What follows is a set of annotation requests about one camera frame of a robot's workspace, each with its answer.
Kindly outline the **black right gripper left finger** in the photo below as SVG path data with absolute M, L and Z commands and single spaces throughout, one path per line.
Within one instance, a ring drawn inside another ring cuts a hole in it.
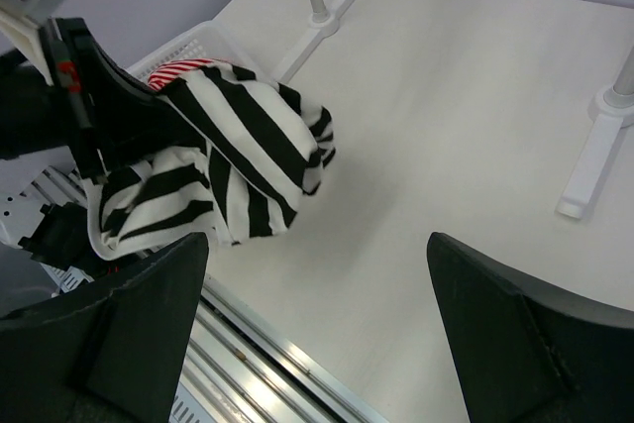
M 2 421 L 167 421 L 208 254 L 191 234 L 3 316 Z

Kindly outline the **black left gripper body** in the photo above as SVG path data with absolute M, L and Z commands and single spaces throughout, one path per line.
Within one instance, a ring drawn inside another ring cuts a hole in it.
M 93 106 L 73 46 L 80 29 L 88 30 L 81 17 L 50 18 L 38 29 L 51 85 L 16 48 L 1 53 L 1 159 L 68 147 L 82 178 L 103 180 Z

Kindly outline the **black white striped tank top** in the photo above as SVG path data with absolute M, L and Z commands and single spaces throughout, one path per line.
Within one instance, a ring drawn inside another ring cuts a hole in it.
M 202 232 L 222 246 L 285 233 L 332 161 L 333 120 L 323 106 L 276 83 L 280 99 L 207 101 L 186 92 L 171 106 L 205 140 L 170 147 L 83 181 L 87 232 L 107 261 Z

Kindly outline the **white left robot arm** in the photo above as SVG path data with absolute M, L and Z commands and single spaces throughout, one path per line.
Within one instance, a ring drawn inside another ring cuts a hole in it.
M 1 57 L 1 156 L 68 147 L 84 205 L 42 205 L 11 245 L 38 262 L 105 274 L 137 253 L 212 229 L 208 144 L 177 100 L 119 67 L 79 18 L 36 31 L 44 65 Z

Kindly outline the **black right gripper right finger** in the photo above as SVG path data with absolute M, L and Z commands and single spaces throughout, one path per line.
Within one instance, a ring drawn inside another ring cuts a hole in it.
M 444 233 L 427 263 L 473 422 L 630 422 L 633 313 Z

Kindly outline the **red striped tank top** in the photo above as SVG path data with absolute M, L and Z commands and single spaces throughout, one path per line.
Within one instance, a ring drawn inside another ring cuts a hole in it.
M 160 91 L 181 74 L 203 66 L 224 63 L 218 58 L 186 58 L 167 61 L 155 68 L 149 75 L 147 85 L 154 91 Z

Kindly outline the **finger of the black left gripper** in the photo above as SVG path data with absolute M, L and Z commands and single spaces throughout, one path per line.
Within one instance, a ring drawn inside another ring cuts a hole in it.
M 96 165 L 99 170 L 117 170 L 170 147 L 203 149 L 204 144 L 194 130 L 108 131 L 100 137 Z
M 89 30 L 74 31 L 73 46 L 97 130 L 110 144 L 176 146 L 188 140 L 188 125 L 179 114 L 118 66 Z

